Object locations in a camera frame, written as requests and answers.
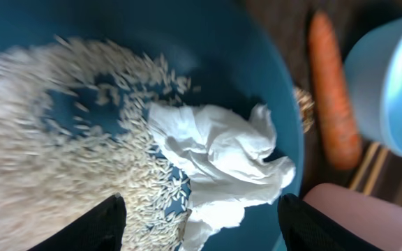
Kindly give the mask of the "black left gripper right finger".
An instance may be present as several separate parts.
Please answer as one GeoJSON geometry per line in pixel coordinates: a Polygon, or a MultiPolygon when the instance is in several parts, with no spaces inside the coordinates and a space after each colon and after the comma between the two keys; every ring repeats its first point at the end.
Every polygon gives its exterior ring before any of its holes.
{"type": "Polygon", "coordinates": [[[287,251],[380,251],[294,194],[280,197],[277,211],[287,251]]]}

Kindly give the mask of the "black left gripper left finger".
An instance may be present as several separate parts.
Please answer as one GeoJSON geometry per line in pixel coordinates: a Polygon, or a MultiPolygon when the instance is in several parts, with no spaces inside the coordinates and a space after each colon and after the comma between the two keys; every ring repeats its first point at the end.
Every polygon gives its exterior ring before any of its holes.
{"type": "Polygon", "coordinates": [[[117,193],[29,251],[120,251],[126,216],[117,193]]]}

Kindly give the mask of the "pink plastic cup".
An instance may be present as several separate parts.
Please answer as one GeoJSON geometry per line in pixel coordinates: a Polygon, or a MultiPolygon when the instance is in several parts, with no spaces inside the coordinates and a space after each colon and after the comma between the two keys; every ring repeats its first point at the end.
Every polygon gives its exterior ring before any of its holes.
{"type": "Polygon", "coordinates": [[[402,206],[331,183],[315,186],[304,201],[381,250],[402,250],[402,206]]]}

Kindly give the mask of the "white tissue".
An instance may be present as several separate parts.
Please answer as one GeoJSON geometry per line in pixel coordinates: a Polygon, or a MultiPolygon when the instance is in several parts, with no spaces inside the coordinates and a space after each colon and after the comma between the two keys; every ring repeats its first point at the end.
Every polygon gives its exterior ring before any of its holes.
{"type": "Polygon", "coordinates": [[[276,148],[266,105],[257,104],[243,119],[215,105],[153,102],[148,125],[162,154],[190,181],[181,250],[201,250],[210,236],[238,227],[247,207],[273,204],[295,177],[288,157],[266,160],[276,148]]]}

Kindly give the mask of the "light blue bowl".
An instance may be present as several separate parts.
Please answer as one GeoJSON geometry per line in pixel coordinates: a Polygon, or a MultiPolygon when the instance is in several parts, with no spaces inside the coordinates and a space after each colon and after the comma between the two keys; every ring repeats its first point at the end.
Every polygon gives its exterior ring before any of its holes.
{"type": "Polygon", "coordinates": [[[361,134],[402,157],[402,17],[359,39],[344,68],[361,134]]]}

